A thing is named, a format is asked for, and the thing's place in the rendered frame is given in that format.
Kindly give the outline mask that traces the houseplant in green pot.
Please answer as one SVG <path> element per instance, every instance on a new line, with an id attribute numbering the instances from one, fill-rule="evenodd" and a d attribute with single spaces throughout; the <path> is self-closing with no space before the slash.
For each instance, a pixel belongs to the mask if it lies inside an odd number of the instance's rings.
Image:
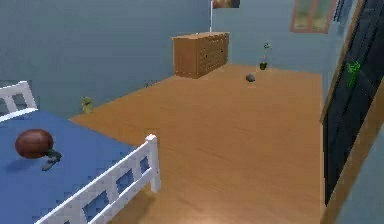
<path id="1" fill-rule="evenodd" d="M 271 45 L 268 42 L 266 42 L 263 48 L 264 48 L 263 58 L 259 64 L 259 68 L 261 70 L 265 70 L 267 68 L 267 65 L 268 65 L 267 57 L 268 57 L 268 52 L 271 50 Z"/>

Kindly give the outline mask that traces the brown basketball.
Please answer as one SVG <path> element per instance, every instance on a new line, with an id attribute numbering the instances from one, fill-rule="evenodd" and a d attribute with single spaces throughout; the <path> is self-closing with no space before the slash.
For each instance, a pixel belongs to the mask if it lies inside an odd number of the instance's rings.
<path id="1" fill-rule="evenodd" d="M 28 129 L 15 140 L 15 150 L 23 158 L 38 159 L 53 148 L 53 137 L 43 129 Z"/>

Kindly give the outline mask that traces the white bed with blue cover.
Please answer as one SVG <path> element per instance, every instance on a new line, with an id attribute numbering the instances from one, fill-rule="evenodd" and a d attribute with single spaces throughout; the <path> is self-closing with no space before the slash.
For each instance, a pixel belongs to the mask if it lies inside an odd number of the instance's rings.
<path id="1" fill-rule="evenodd" d="M 0 224 L 107 224 L 146 184 L 161 188 L 157 137 L 134 148 L 37 108 L 26 81 L 0 88 Z M 43 129 L 62 154 L 26 159 L 15 140 Z"/>

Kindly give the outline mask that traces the wooden chest of drawers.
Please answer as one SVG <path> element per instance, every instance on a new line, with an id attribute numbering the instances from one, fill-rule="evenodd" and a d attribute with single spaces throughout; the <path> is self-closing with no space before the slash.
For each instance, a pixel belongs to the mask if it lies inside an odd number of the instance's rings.
<path id="1" fill-rule="evenodd" d="M 188 34 L 172 41 L 177 76 L 198 79 L 228 62 L 228 32 Z"/>

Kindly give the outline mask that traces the small yellow-green object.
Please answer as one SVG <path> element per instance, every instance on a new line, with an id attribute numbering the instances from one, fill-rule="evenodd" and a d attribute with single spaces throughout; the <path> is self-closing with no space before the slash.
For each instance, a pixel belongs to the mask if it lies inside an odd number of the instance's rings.
<path id="1" fill-rule="evenodd" d="M 93 100 L 90 97 L 82 97 L 81 106 L 84 113 L 91 114 L 93 111 Z"/>

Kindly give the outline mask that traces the black room door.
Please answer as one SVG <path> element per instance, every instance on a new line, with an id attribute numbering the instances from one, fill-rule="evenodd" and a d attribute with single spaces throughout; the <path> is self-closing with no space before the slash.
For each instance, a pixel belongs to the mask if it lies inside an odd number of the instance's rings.
<path id="1" fill-rule="evenodd" d="M 384 123 L 384 0 L 346 0 L 348 31 L 322 109 L 325 211 L 337 224 Z"/>

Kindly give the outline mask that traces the framed brown wall picture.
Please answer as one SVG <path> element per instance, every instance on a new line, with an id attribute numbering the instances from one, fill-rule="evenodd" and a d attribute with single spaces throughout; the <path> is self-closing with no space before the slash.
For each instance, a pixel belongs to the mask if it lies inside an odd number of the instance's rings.
<path id="1" fill-rule="evenodd" d="M 240 0 L 212 0 L 212 8 L 238 8 Z"/>

